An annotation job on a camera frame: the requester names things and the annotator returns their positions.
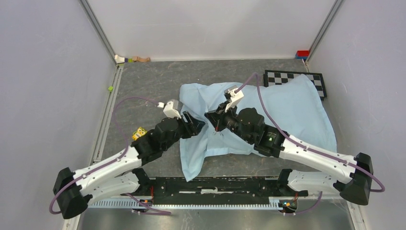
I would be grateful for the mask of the light blue pillowcase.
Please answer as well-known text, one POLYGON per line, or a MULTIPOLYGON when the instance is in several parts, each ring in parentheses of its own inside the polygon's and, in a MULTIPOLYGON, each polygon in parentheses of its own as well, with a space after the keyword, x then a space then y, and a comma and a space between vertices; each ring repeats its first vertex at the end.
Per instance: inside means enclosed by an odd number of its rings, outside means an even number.
MULTIPOLYGON (((225 101, 224 91, 233 85, 232 82, 208 86, 184 84, 180 87, 182 110, 205 121, 204 114, 217 109, 225 101)), ((255 108, 264 116, 267 125, 278 125, 309 144, 333 152, 337 150, 331 122, 313 83, 306 76, 298 76, 289 83, 270 87, 246 85, 242 92, 244 98, 238 103, 238 110, 255 108)), ((228 129, 216 132, 209 122, 197 136, 180 140, 181 167, 187 181, 198 176, 206 157, 229 153, 248 155, 253 152, 252 145, 228 129)))

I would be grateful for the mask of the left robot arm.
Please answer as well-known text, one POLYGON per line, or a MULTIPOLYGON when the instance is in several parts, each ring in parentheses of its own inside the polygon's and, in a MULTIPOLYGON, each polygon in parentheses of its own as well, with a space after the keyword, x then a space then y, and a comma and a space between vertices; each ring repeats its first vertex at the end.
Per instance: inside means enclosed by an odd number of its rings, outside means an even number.
POLYGON ((150 181, 137 177, 135 173, 127 176, 127 171, 160 158, 180 139, 197 136, 204 126, 204 121, 194 118, 189 112, 183 112, 176 118, 166 117, 119 153, 87 168, 72 171, 66 167, 60 170, 49 212, 71 219, 83 213, 90 204, 111 196, 133 192, 147 194, 150 181))

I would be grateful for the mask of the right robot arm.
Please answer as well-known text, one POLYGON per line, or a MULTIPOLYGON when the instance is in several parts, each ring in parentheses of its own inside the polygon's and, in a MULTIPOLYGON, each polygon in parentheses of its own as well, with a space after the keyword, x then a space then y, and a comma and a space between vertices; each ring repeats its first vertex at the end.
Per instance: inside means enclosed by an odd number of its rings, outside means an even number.
POLYGON ((366 206, 372 191, 373 166, 370 155, 345 155, 308 144, 286 131, 265 123, 255 108, 226 110, 218 107, 204 114, 216 132, 228 129, 262 156, 295 161, 317 170, 309 175, 283 170, 277 191, 288 196, 293 191, 326 191, 345 200, 366 206))

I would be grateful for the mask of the yellow toy block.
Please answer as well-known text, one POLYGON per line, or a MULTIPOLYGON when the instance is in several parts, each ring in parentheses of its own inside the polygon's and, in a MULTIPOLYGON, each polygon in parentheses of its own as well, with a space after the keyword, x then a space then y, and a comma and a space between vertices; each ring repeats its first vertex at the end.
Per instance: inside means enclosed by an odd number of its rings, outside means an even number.
POLYGON ((132 139, 137 140, 140 137, 144 136, 147 133, 147 130, 145 130, 143 127, 139 127, 135 132, 132 134, 132 139))

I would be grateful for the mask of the wooden toy figure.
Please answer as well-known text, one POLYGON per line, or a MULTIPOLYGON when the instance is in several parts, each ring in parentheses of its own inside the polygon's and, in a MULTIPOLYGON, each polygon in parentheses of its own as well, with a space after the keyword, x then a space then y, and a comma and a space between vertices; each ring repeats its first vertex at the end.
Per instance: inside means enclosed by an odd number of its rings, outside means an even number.
POLYGON ((133 56, 132 57, 133 62, 150 62, 151 58, 150 57, 139 57, 139 56, 133 56))

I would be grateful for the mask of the white beige corner toy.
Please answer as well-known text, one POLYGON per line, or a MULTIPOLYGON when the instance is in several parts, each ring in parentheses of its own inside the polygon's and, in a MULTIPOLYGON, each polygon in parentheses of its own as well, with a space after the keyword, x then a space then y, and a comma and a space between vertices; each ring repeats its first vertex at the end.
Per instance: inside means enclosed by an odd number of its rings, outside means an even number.
POLYGON ((117 64, 117 65, 120 65, 120 64, 124 64, 125 62, 126 62, 126 58, 124 58, 124 57, 121 57, 121 56, 119 56, 119 55, 115 55, 114 56, 114 61, 115 61, 115 63, 117 64))

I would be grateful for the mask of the red blue block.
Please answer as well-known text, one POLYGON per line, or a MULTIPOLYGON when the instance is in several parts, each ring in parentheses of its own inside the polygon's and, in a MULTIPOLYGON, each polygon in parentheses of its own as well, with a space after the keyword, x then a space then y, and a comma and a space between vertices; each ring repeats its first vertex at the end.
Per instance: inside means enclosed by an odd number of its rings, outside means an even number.
POLYGON ((310 51, 309 50, 298 50, 295 53, 295 58, 296 59, 303 59, 303 60, 307 60, 308 57, 310 55, 310 51))

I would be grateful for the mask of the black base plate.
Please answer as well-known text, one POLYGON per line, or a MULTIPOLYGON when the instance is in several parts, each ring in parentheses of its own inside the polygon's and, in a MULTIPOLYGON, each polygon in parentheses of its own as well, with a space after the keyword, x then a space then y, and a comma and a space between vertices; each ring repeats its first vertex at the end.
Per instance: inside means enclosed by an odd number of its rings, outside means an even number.
POLYGON ((270 197, 306 197, 274 177, 155 177, 131 193, 150 196, 154 205, 264 205, 270 197))

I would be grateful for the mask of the light blue toothed rail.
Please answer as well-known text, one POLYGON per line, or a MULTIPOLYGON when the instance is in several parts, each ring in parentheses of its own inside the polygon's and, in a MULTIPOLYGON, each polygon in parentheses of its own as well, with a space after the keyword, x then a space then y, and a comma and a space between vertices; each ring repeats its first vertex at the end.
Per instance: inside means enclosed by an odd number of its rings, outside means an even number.
MULTIPOLYGON (((278 206, 279 200, 269 199, 266 204, 243 205, 152 205, 155 209, 218 209, 218 210, 282 210, 278 206)), ((131 198, 109 198, 98 201, 89 208, 132 208, 145 209, 131 198)))

